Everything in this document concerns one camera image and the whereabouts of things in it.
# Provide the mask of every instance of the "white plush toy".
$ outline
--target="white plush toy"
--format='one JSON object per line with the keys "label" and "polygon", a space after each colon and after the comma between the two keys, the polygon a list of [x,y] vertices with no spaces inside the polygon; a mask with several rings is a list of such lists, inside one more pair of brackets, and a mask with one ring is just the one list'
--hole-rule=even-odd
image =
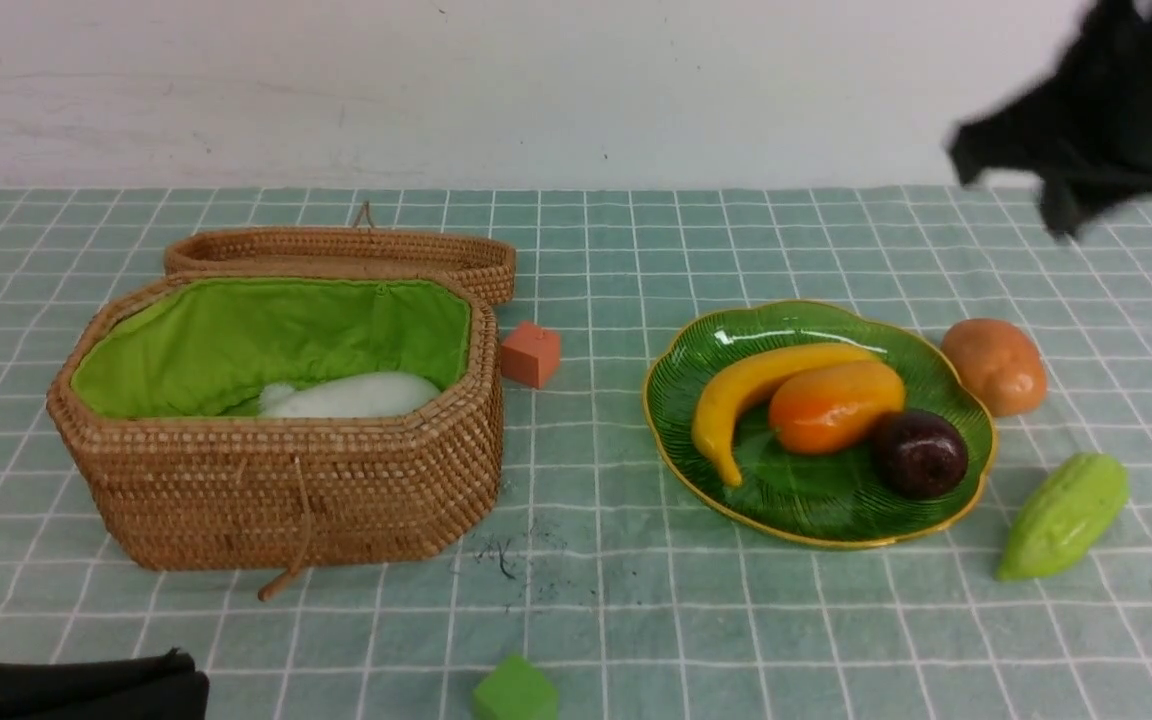
{"label": "white plush toy", "polygon": [[364,373],[297,391],[274,382],[260,393],[263,418],[384,418],[407,415],[439,396],[411,373]]}

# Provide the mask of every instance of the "plum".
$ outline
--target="plum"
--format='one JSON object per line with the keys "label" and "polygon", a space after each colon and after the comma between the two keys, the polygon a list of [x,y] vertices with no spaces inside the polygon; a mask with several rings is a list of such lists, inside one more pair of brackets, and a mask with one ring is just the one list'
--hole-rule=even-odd
{"label": "plum", "polygon": [[870,433],[869,454],[882,483],[909,500],[945,497],[968,473],[963,434],[929,410],[884,415]]}

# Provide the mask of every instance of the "orange mango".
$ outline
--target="orange mango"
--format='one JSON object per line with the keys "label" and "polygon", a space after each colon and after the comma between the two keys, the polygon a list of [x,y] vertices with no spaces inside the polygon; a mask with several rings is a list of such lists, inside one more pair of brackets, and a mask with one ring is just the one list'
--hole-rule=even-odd
{"label": "orange mango", "polygon": [[786,450],[828,455],[858,445],[879,418],[905,409],[905,382],[873,359],[804,370],[776,389],[768,424]]}

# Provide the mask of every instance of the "basket handle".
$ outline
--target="basket handle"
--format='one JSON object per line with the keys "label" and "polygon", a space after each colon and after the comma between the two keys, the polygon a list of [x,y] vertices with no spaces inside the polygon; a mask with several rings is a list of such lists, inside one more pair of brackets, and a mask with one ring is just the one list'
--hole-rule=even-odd
{"label": "basket handle", "polygon": [[314,537],[314,510],[310,507],[310,491],[305,487],[305,473],[301,471],[301,456],[293,457],[291,462],[296,465],[296,483],[301,487],[301,547],[296,551],[291,564],[287,566],[287,570],[282,570],[278,577],[271,579],[270,583],[265,584],[265,588],[260,589],[260,592],[256,593],[257,600],[262,602],[273,600],[274,596],[283,592],[287,585],[291,584],[297,575],[301,575],[305,555],[310,551],[310,539]]}
{"label": "basket handle", "polygon": [[353,223],[349,227],[357,228],[362,220],[367,220],[367,233],[370,234],[376,229],[376,223],[371,222],[371,200],[363,200],[358,213],[353,218]]}

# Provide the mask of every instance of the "banana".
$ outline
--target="banana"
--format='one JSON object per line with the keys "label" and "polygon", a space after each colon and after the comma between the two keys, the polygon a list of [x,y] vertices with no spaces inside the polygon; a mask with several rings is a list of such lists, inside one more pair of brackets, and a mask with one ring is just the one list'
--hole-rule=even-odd
{"label": "banana", "polygon": [[719,370],[700,392],[691,418],[692,445],[713,462],[727,487],[740,487],[744,479],[732,455],[732,434],[740,416],[771,400],[790,376],[850,361],[879,361],[879,357],[847,342],[813,342],[737,359]]}

